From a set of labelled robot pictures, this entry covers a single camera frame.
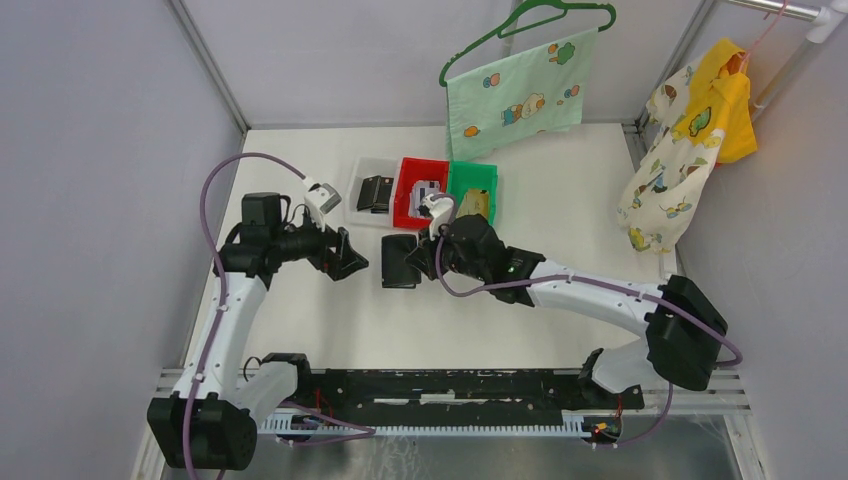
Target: cartoon print cloth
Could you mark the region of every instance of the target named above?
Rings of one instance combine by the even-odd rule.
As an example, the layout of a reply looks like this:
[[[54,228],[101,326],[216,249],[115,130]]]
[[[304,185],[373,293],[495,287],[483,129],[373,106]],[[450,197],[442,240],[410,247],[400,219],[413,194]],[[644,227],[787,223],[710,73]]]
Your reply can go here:
[[[448,80],[448,159],[472,160],[580,123],[597,35],[572,35]]]
[[[648,112],[660,132],[617,208],[637,251],[670,251],[689,227],[715,164],[757,150],[751,82],[739,71],[739,53],[744,50],[724,38],[651,95]]]

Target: storage box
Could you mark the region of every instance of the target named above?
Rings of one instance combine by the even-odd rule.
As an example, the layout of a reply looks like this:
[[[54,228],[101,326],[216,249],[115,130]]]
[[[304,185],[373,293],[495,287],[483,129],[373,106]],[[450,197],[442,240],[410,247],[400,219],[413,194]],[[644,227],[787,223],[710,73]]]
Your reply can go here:
[[[394,209],[395,191],[398,185],[397,177],[400,175],[400,165],[401,163],[397,160],[387,160],[384,158],[361,157],[356,160],[353,165],[353,173],[351,173],[350,181],[348,182],[347,196],[345,197],[344,215],[346,223],[392,228],[392,211]],[[394,185],[392,185],[392,196],[389,199],[389,213],[387,214],[371,213],[368,210],[358,212],[356,210],[356,201],[359,199],[359,192],[362,190],[362,181],[374,175],[395,179]]]
[[[489,225],[494,225],[497,211],[498,167],[483,163],[451,162],[448,193],[456,197],[456,201],[461,204],[469,188],[479,188],[489,192]]]
[[[439,190],[447,191],[450,163],[445,160],[425,160],[404,157],[400,164],[400,173],[395,178],[393,225],[397,228],[420,230],[430,225],[427,218],[409,216],[409,194],[415,182],[429,180],[439,182]]]

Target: gray wall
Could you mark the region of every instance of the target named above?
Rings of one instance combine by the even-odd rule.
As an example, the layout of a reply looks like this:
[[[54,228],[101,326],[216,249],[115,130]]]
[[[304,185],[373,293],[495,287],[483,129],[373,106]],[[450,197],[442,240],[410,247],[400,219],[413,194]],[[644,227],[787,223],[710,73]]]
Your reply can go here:
[[[439,72],[451,56],[509,17],[512,0],[186,0],[252,125],[444,124]],[[632,119],[657,81],[698,0],[613,2],[585,102],[590,121]],[[540,8],[520,20],[548,18]],[[514,51],[607,22],[568,17],[515,38]],[[659,28],[646,30],[646,25]],[[448,78],[500,58],[491,39]]]
[[[0,65],[3,477],[127,478],[239,135],[163,1],[3,2]]]
[[[752,59],[756,90],[809,28],[781,22]],[[701,44],[727,35],[747,46],[766,23],[723,5]],[[847,85],[843,25],[760,118],[760,151],[714,172],[680,244],[746,355],[742,378],[779,480],[845,477]]]

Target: clothes hanger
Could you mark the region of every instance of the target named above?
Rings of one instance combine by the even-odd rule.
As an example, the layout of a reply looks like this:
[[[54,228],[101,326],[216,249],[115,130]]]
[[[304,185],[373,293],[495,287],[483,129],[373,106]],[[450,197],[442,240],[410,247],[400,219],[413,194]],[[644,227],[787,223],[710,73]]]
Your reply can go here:
[[[521,28],[516,28],[512,31],[504,32],[507,27],[518,21],[518,18],[521,17],[524,12],[541,6],[554,7],[556,9],[562,10],[562,13]],[[560,18],[565,17],[568,14],[569,10],[606,10],[610,14],[610,21],[606,25],[598,28],[599,32],[603,32],[604,30],[611,27],[613,23],[615,23],[615,7],[608,3],[565,3],[562,0],[525,0],[521,3],[521,5],[518,6],[518,8],[515,9],[514,12],[512,12],[512,14],[510,14],[509,18],[507,18],[506,21],[502,23],[499,27],[483,35],[479,40],[466,47],[465,50],[451,57],[448,63],[445,64],[444,68],[442,68],[442,73],[439,75],[439,85],[447,87],[448,84],[447,82],[445,82],[445,75],[448,73],[448,69],[451,67],[451,65],[453,65],[454,62],[465,56],[465,54],[467,54],[471,50],[474,50],[475,48],[482,45],[483,42],[485,42],[486,40],[494,37],[495,35],[497,35],[498,38],[506,38],[511,35],[515,35],[516,33],[523,32],[525,30],[530,30],[531,28],[536,28],[540,25],[553,22],[554,20],[559,20]]]

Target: purple cable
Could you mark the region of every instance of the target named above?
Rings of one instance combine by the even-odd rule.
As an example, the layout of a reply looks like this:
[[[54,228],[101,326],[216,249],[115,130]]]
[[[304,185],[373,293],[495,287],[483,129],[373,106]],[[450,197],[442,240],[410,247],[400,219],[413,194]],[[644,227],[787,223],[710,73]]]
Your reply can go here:
[[[448,224],[453,223],[453,221],[456,219],[456,210],[457,210],[456,197],[454,197],[453,195],[451,195],[449,193],[437,193],[437,194],[433,195],[433,200],[437,200],[439,198],[449,198],[453,201],[453,207],[451,208],[451,215],[450,215],[450,220],[448,221]],[[544,277],[531,278],[531,279],[527,279],[527,280],[516,280],[516,281],[512,281],[512,282],[501,282],[501,283],[493,283],[493,284],[490,284],[490,285],[480,285],[479,287],[472,288],[471,290],[469,290],[467,292],[457,292],[456,290],[452,289],[450,287],[450,285],[448,285],[448,283],[447,283],[447,281],[445,281],[445,277],[442,273],[442,262],[441,262],[440,259],[442,258],[442,245],[444,245],[444,242],[445,242],[445,236],[444,236],[444,234],[442,234],[442,235],[440,235],[438,245],[436,245],[436,276],[439,277],[439,282],[442,284],[442,286],[445,288],[445,290],[447,290],[448,293],[450,293],[451,295],[453,295],[455,297],[467,297],[467,296],[470,296],[470,295],[474,295],[475,293],[487,292],[487,291],[491,291],[491,290],[498,290],[498,289],[501,289],[501,288],[527,287],[527,286],[530,286],[530,285],[535,285],[537,283],[560,281],[560,280],[585,283],[587,285],[605,288],[607,290],[619,292],[619,293],[622,293],[624,295],[628,295],[628,296],[631,296],[631,297],[638,297],[640,295],[640,292],[638,290],[633,290],[632,288],[622,287],[620,285],[615,285],[613,283],[604,282],[603,280],[596,280],[594,278],[581,277],[581,276],[578,276],[578,275],[568,276],[568,275],[561,275],[561,274],[559,274],[559,275],[547,275],[547,276],[544,276]],[[682,308],[678,307],[677,305],[669,302],[668,300],[665,300],[663,298],[660,298],[660,297],[657,297],[657,296],[654,296],[654,295],[643,295],[642,298],[645,299],[645,300],[648,300],[649,302],[653,302],[653,303],[655,303],[659,306],[667,308],[668,310],[671,310],[672,312],[676,313],[677,315],[680,315],[681,317],[683,317],[684,319],[686,319],[687,321],[691,322],[693,325],[695,325],[696,327],[698,327],[699,329],[704,331],[707,335],[712,337],[714,340],[716,340],[720,344],[727,347],[728,350],[733,352],[733,355],[735,355],[735,358],[733,358],[732,360],[716,362],[716,366],[718,366],[718,367],[732,367],[732,366],[736,366],[736,365],[739,365],[740,363],[742,363],[742,352],[739,351],[739,348],[736,345],[734,345],[732,342],[727,340],[725,337],[720,335],[718,332],[716,332],[712,328],[708,327],[704,322],[702,322],[701,320],[696,318],[694,315],[690,314],[686,310],[683,310]],[[648,435],[652,434],[653,432],[655,432],[657,430],[657,428],[659,428],[665,422],[665,419],[668,416],[668,412],[671,409],[671,399],[672,399],[672,396],[673,396],[673,392],[674,392],[673,385],[671,384],[671,382],[669,382],[668,400],[666,400],[665,408],[660,413],[660,416],[657,418],[656,423],[654,423],[654,425],[651,428],[649,428],[646,432],[644,432],[640,435],[637,435],[636,437],[633,437],[629,440],[621,442],[618,445],[627,445],[629,443],[636,442],[638,440],[641,440],[641,439],[647,437]]]
[[[215,335],[218,333],[218,327],[221,324],[221,317],[224,316],[224,311],[221,310],[221,307],[224,306],[226,298],[227,298],[227,275],[224,273],[224,264],[221,262],[221,256],[218,255],[218,249],[215,245],[215,239],[212,238],[212,231],[209,229],[209,222],[206,219],[206,195],[209,193],[209,186],[212,184],[212,179],[215,178],[215,175],[218,174],[224,167],[227,165],[240,160],[242,158],[248,157],[257,157],[264,158],[266,160],[270,160],[274,163],[282,165],[292,173],[297,175],[301,180],[306,178],[306,175],[301,173],[300,170],[295,167],[289,165],[286,161],[281,160],[273,155],[268,155],[267,153],[257,153],[257,152],[249,152],[249,153],[239,153],[237,155],[233,155],[232,157],[224,160],[219,163],[215,168],[209,172],[209,176],[206,177],[206,182],[203,183],[203,189],[200,191],[200,226],[203,229],[203,237],[206,240],[206,246],[209,247],[209,250],[212,251],[212,262],[215,264],[215,268],[218,270],[219,276],[218,278],[221,281],[221,291],[218,295],[218,311],[215,313],[215,318],[212,320],[212,327],[209,329],[209,336],[206,338],[206,343],[203,344],[203,349],[200,351],[200,358],[197,360],[197,374],[203,374],[206,369],[206,359],[209,357],[209,352],[212,349],[212,343],[214,343]],[[194,409],[194,400],[197,396],[197,390],[200,388],[201,381],[197,379],[197,375],[195,378],[191,380],[191,388],[188,392],[188,398],[186,399],[186,408],[183,414],[183,431],[182,431],[182,444],[183,444],[183,456],[185,457],[185,467],[188,472],[189,478],[191,480],[199,480],[197,477],[197,471],[194,469],[194,463],[191,460],[191,436],[189,435],[189,428],[191,427],[191,413]],[[218,480],[224,478],[224,470],[218,474]]]
[[[298,405],[296,403],[282,402],[282,403],[280,403],[280,406],[285,407],[285,408],[295,408],[297,410],[300,410],[301,412],[312,415],[313,417],[320,418],[321,420],[324,420],[325,422],[330,422],[330,423],[338,425],[340,427],[350,428],[351,430],[359,430],[359,431],[363,432],[363,433],[357,433],[356,435],[345,435],[345,436],[342,436],[342,437],[333,437],[333,438],[328,438],[326,440],[318,440],[318,441],[315,441],[315,442],[300,442],[300,443],[293,444],[297,447],[319,447],[321,445],[329,445],[331,443],[341,443],[341,442],[347,442],[347,441],[350,441],[350,440],[359,440],[361,438],[371,438],[371,437],[374,436],[374,434],[377,433],[377,430],[375,430],[371,427],[356,425],[354,423],[345,422],[344,420],[337,420],[337,419],[330,417],[328,415],[324,415],[323,413],[321,413],[317,410],[312,410],[311,408],[306,408],[306,407],[304,407],[302,405]]]

